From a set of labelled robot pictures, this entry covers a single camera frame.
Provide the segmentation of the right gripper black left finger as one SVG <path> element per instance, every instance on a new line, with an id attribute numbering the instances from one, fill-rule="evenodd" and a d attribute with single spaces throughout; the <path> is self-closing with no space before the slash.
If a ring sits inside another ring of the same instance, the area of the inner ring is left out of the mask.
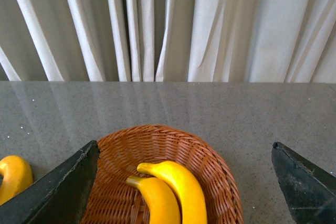
<path id="1" fill-rule="evenodd" d="M 1 205 L 1 223 L 79 223 L 97 173 L 90 141 L 27 189 Z"/>

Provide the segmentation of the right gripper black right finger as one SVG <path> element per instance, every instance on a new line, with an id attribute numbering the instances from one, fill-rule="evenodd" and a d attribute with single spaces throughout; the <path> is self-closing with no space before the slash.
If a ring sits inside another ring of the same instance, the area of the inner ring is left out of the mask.
<path id="1" fill-rule="evenodd" d="M 295 223 L 335 223 L 335 176 L 280 142 L 271 160 Z"/>

